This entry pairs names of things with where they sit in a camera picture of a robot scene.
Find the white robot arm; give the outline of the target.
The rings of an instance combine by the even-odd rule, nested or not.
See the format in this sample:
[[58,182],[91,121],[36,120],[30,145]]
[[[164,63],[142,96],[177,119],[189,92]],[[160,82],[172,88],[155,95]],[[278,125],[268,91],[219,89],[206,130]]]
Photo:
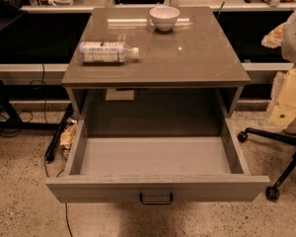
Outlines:
[[282,57],[293,64],[286,74],[276,74],[267,107],[265,126],[281,131],[296,119],[296,10],[285,23],[266,35],[261,44],[269,48],[281,47]]

